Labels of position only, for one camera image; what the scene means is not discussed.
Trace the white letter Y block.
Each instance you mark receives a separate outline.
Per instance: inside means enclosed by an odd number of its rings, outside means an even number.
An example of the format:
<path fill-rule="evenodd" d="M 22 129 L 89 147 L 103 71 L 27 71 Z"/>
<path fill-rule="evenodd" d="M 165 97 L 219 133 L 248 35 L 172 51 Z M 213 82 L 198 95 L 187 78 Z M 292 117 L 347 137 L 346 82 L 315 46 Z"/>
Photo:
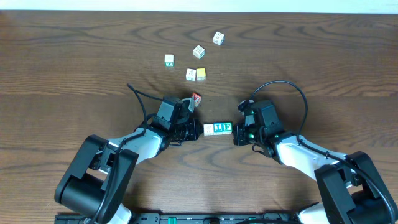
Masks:
<path fill-rule="evenodd" d="M 203 134 L 205 136 L 214 135 L 214 126 L 213 126 L 213 124 L 204 124 L 203 125 Z"/>

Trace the blue letter L block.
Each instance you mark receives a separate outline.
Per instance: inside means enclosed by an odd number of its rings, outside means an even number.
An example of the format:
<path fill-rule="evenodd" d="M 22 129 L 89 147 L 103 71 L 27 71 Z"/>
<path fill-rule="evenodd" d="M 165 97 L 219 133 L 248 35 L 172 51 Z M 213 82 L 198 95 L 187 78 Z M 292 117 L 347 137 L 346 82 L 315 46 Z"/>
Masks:
<path fill-rule="evenodd" d="M 223 133 L 223 123 L 213 123 L 213 134 L 221 135 Z"/>

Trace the green letter F block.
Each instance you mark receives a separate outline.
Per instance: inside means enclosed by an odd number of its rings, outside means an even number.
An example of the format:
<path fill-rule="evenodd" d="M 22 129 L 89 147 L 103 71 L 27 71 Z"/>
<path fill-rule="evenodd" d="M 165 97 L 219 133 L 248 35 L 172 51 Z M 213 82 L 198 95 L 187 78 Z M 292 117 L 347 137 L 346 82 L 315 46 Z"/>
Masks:
<path fill-rule="evenodd" d="M 223 130 L 223 134 L 231 134 L 233 132 L 232 122 L 222 123 L 222 130 Z"/>

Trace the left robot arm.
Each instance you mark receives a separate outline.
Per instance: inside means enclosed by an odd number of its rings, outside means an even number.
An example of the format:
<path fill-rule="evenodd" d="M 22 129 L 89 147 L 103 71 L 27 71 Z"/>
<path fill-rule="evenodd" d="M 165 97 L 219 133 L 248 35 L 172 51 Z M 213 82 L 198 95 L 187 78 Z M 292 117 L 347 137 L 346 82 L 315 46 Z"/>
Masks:
<path fill-rule="evenodd" d="M 201 122 L 188 119 L 168 131 L 142 124 L 121 138 L 90 135 L 61 178 L 54 199 L 91 223 L 109 223 L 122 203 L 136 165 L 158 156 L 170 145 L 196 141 L 202 133 Z"/>

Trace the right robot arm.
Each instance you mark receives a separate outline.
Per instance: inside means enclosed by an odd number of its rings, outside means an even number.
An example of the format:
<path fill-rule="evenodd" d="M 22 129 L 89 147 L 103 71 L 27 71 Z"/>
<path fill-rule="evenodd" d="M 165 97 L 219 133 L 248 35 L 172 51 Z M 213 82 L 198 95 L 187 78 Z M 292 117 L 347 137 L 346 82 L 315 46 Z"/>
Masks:
<path fill-rule="evenodd" d="M 270 125 L 239 124 L 234 144 L 259 146 L 260 154 L 315 180 L 322 203 L 299 213 L 301 223 L 395 223 L 397 205 L 371 158 L 364 152 L 329 151 L 303 136 Z"/>

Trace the red letter A block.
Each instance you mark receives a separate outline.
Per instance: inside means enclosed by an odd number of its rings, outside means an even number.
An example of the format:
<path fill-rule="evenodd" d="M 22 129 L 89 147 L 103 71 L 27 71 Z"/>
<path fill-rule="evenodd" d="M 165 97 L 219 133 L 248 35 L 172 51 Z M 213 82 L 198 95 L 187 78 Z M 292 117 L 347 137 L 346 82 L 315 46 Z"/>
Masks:
<path fill-rule="evenodd" d="M 201 96 L 198 93 L 192 93 L 192 98 L 195 102 L 195 107 L 198 107 L 201 103 Z"/>

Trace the white picture block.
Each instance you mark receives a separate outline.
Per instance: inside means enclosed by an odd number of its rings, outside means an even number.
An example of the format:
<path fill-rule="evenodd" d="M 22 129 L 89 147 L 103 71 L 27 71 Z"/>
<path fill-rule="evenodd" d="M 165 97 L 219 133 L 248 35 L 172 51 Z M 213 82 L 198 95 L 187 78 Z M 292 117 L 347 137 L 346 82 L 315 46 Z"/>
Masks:
<path fill-rule="evenodd" d="M 185 75 L 186 80 L 188 81 L 195 81 L 196 79 L 196 70 L 188 68 Z"/>

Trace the yellow block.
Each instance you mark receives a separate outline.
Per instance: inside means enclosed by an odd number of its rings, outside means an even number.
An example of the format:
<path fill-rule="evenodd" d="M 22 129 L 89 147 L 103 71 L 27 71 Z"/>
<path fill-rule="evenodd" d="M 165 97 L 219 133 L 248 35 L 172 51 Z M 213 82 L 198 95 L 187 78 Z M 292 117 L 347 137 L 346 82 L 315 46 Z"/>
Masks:
<path fill-rule="evenodd" d="M 198 68 L 196 69 L 196 75 L 198 81 L 206 80 L 206 70 L 205 68 Z"/>

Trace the white block green side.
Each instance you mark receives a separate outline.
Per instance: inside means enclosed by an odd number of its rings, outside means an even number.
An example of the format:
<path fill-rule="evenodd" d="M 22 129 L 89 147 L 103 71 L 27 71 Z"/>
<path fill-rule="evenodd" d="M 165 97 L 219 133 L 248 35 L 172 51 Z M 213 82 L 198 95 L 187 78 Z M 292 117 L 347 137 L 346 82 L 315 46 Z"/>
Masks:
<path fill-rule="evenodd" d="M 175 66 L 174 55 L 173 54 L 165 54 L 164 55 L 164 63 L 165 63 L 166 67 L 174 67 Z"/>

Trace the white block teal side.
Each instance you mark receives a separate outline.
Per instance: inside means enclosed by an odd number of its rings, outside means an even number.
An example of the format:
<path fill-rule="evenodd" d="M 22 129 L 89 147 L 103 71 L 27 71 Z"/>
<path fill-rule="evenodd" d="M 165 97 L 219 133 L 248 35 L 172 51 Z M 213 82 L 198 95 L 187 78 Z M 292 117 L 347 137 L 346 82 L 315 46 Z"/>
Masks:
<path fill-rule="evenodd" d="M 194 49 L 193 49 L 193 55 L 198 58 L 201 59 L 204 55 L 205 55 L 205 49 L 201 46 L 201 45 L 197 45 Z"/>

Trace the white block top right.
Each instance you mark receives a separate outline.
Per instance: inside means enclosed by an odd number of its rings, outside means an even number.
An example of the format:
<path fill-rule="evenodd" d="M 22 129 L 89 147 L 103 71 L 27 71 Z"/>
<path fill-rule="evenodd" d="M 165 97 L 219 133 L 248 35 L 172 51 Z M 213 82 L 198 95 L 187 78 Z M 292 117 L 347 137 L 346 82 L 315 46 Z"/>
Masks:
<path fill-rule="evenodd" d="M 216 32 L 213 36 L 213 43 L 216 45 L 221 45 L 224 42 L 225 35 L 220 32 Z"/>

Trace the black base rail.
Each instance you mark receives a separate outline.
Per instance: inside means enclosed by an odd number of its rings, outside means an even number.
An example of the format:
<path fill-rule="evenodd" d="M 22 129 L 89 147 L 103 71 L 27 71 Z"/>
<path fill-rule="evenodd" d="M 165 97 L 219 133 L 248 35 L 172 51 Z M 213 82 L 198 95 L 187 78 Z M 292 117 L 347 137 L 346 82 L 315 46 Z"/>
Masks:
<path fill-rule="evenodd" d="M 272 223 L 300 223 L 296 214 L 268 212 L 264 214 L 159 214 L 141 213 L 133 214 L 130 224 L 234 224 L 248 220 L 270 220 Z"/>

